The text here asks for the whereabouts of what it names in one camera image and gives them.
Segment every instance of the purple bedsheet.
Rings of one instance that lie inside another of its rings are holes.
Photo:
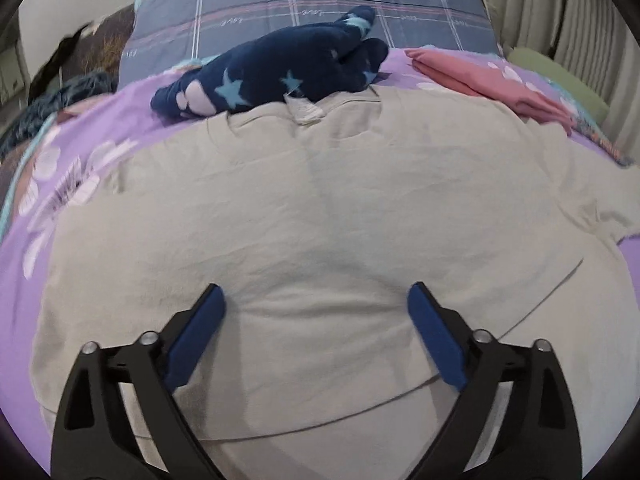
[[[383,64],[381,72],[384,86],[401,88],[429,88],[434,85],[428,78],[417,73],[410,65],[402,50],[392,49],[389,58]],[[79,158],[81,179],[92,182],[92,175],[87,168],[92,164],[92,155],[96,147],[106,141],[118,143],[118,146],[129,141],[126,153],[163,140],[189,123],[166,124],[153,114],[149,108],[151,96],[161,86],[172,83],[175,74],[153,76],[141,82],[128,85],[125,89],[106,100],[98,107],[82,115],[80,118],[64,124],[60,133],[51,141],[52,146],[59,146],[60,156],[58,168],[47,182],[38,182],[40,202],[52,195],[60,187],[60,179]],[[606,154],[587,139],[575,134],[575,142],[589,149]],[[111,158],[110,164],[117,161]],[[110,167],[96,166],[94,175],[100,177]],[[38,214],[38,204],[33,206],[33,214]],[[50,219],[55,220],[56,212],[48,212]],[[2,291],[2,308],[0,308],[0,408],[14,428],[15,433],[43,468],[49,470],[50,435],[40,418],[40,407],[34,398],[29,377],[31,358],[31,341],[36,330],[36,322],[40,311],[40,298],[47,275],[47,261],[50,253],[50,238],[47,235],[36,259],[31,262],[31,277],[26,278],[25,253],[28,252],[35,238],[42,230],[27,233],[30,216],[18,218],[11,227],[7,237],[0,246],[0,291]],[[47,218],[42,223],[48,225]],[[636,298],[640,297],[640,238],[626,240],[621,244],[622,252],[628,263]]]

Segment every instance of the plaid fabric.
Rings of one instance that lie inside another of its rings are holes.
[[[291,25],[332,22],[366,4],[378,18],[369,37],[390,47],[432,44],[498,54],[482,0],[142,0],[122,53],[120,87],[213,56]]]

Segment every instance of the shirt tag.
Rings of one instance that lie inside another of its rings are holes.
[[[321,107],[316,106],[306,97],[292,97],[290,94],[285,94],[284,101],[293,118],[301,126],[318,122],[326,115]]]

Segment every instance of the teal fabric edge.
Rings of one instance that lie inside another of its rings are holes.
[[[9,184],[9,189],[6,192],[6,196],[4,197],[4,203],[2,204],[2,211],[0,211],[0,244],[4,240],[4,236],[6,235],[7,227],[9,225],[9,216],[11,215],[12,209],[14,208],[14,198],[15,198],[15,189],[18,186],[18,181],[22,176],[22,172],[24,171],[24,167],[27,165],[29,159],[33,156],[33,153],[36,151],[37,147],[42,140],[42,137],[50,130],[53,126],[53,123],[56,120],[58,114],[52,113],[44,124],[40,127],[40,131],[33,138],[29,147],[24,150],[22,157],[20,158],[20,163],[18,163],[18,168],[15,170],[14,176],[11,179],[11,184]]]

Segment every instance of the blue gripper pad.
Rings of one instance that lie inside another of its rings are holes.
[[[204,298],[168,353],[164,385],[169,393],[189,382],[207,344],[225,317],[225,297],[217,286]]]
[[[409,290],[409,316],[433,358],[442,379],[461,392],[466,386],[465,356],[419,285]]]

